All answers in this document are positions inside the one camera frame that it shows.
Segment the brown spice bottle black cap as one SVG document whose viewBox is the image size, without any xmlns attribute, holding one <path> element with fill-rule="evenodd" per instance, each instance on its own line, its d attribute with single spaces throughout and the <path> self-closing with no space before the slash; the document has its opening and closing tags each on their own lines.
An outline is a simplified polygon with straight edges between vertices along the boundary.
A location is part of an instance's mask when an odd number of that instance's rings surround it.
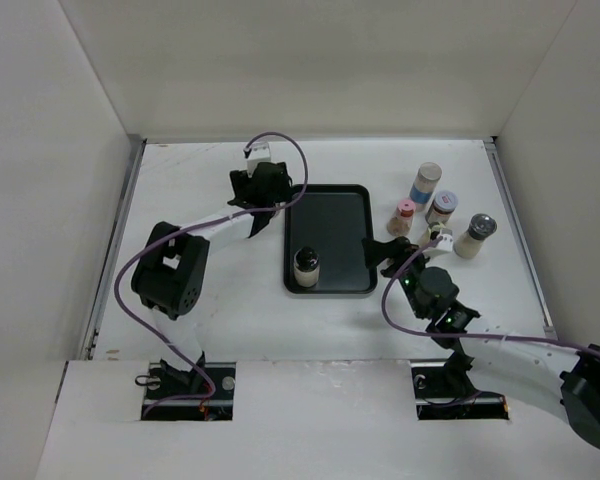
<svg viewBox="0 0 600 480">
<path fill-rule="evenodd" d="M 497 222 L 492 216 L 477 213 L 472 216 L 467 229 L 454 241 L 454 252 L 463 259 L 473 259 L 485 240 L 496 231 Z"/>
</svg>

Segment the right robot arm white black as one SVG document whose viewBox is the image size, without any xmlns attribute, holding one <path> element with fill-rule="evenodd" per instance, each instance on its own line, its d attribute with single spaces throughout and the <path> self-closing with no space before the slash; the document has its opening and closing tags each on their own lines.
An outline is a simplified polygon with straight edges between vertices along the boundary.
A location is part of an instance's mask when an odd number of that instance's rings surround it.
<svg viewBox="0 0 600 480">
<path fill-rule="evenodd" d="M 600 450 L 600 346 L 514 334 L 483 318 L 458 301 L 459 288 L 446 270 L 429 265 L 425 252 L 441 241 L 436 237 L 419 247 L 404 237 L 363 239 L 366 267 L 388 261 L 382 275 L 401 286 L 412 313 L 427 326 L 414 330 L 392 319 L 387 324 L 450 351 L 443 380 L 451 393 L 518 399 L 565 422 Z"/>
</svg>

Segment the tall blue label spice jar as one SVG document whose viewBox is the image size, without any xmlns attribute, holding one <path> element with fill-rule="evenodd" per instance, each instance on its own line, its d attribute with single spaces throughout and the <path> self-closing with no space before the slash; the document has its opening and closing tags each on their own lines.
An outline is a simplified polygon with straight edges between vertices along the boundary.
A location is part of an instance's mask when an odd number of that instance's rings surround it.
<svg viewBox="0 0 600 480">
<path fill-rule="evenodd" d="M 417 211 L 427 206 L 441 177 L 442 169 L 437 163 L 425 162 L 420 165 L 409 192 Z"/>
</svg>

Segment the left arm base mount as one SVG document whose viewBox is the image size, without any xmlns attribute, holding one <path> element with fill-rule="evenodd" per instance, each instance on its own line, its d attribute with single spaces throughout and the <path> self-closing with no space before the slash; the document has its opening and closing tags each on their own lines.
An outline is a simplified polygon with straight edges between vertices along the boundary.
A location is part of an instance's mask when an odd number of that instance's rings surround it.
<svg viewBox="0 0 600 480">
<path fill-rule="evenodd" d="M 143 421 L 214 422 L 233 419 L 237 365 L 207 363 L 201 356 L 197 365 L 212 380 L 215 390 L 194 369 L 178 370 L 165 360 L 150 365 L 137 375 L 136 386 L 144 390 Z"/>
</svg>

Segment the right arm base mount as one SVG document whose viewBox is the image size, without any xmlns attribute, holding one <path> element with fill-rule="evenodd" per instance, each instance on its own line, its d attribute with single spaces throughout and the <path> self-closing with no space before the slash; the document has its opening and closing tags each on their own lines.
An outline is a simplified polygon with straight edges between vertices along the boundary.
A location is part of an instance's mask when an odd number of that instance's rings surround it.
<svg viewBox="0 0 600 480">
<path fill-rule="evenodd" d="M 504 396 L 476 390 L 462 373 L 442 363 L 415 363 L 412 383 L 419 420 L 508 420 Z"/>
</svg>

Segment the yellow cap spice bottle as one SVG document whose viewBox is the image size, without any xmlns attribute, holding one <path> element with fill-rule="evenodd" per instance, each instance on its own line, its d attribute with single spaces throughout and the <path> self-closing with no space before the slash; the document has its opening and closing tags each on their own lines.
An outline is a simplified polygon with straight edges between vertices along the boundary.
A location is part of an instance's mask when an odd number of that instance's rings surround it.
<svg viewBox="0 0 600 480">
<path fill-rule="evenodd" d="M 437 224 L 428 225 L 421 237 L 419 238 L 418 244 L 424 246 L 427 243 L 435 240 L 439 235 L 439 226 Z"/>
</svg>

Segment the white powder bottle black cap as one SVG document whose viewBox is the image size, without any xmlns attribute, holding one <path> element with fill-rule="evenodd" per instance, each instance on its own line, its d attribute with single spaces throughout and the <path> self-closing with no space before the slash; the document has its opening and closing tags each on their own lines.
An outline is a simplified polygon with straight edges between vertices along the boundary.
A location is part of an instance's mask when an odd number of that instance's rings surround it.
<svg viewBox="0 0 600 480">
<path fill-rule="evenodd" d="M 318 283 L 320 257 L 312 247 L 304 246 L 295 253 L 293 275 L 296 283 L 302 288 L 312 288 Z"/>
</svg>

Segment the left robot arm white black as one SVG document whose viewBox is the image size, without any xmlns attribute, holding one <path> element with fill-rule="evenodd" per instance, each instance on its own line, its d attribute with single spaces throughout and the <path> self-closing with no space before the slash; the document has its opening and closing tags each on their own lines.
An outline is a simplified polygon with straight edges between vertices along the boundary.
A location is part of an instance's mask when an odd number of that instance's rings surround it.
<svg viewBox="0 0 600 480">
<path fill-rule="evenodd" d="M 293 200 L 291 177 L 284 162 L 261 161 L 252 169 L 229 174 L 234 198 L 228 207 L 184 232 L 166 221 L 154 225 L 139 258 L 131 289 L 143 306 L 175 321 L 189 313 L 202 293 L 208 257 L 234 242 L 252 238 L 276 209 Z"/>
</svg>

